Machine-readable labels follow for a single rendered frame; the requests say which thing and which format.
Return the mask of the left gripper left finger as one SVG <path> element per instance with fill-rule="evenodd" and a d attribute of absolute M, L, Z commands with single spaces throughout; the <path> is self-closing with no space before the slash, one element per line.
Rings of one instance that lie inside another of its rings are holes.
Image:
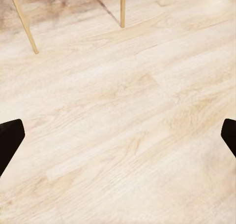
<path fill-rule="evenodd" d="M 21 119 L 0 124 L 0 177 L 25 138 Z"/>

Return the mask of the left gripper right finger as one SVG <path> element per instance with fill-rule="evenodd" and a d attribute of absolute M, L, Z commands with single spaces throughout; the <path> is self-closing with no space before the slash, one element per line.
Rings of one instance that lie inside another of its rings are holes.
<path fill-rule="evenodd" d="M 236 120 L 228 118 L 224 120 L 221 137 L 236 157 Z"/>

